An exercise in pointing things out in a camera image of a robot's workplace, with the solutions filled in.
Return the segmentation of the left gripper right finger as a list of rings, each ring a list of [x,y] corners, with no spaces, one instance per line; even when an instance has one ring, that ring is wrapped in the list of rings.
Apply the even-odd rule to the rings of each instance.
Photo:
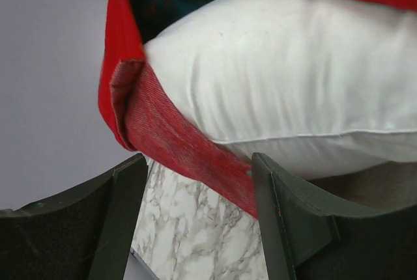
[[[378,210],[292,175],[262,153],[252,180],[269,279],[415,279],[416,206]]]

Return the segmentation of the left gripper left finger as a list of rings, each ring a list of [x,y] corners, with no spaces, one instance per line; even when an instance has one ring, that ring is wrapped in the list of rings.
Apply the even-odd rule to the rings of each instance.
[[[1,211],[2,279],[122,279],[148,167],[136,154],[17,210]]]

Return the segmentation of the white pillow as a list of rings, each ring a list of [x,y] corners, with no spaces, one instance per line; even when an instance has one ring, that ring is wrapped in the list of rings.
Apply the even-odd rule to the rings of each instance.
[[[354,0],[215,0],[145,46],[211,141],[306,178],[416,161],[416,13]]]

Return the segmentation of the red printed pillowcase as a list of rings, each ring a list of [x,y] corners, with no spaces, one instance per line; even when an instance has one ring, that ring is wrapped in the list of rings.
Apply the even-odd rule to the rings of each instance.
[[[239,156],[211,141],[184,117],[166,95],[145,54],[148,41],[213,1],[108,0],[98,105],[125,149],[142,152],[206,184],[255,216],[248,176],[255,152]],[[416,0],[354,1],[416,13]],[[375,208],[398,209],[416,202],[416,161],[388,161],[353,173],[306,179],[335,195]]]

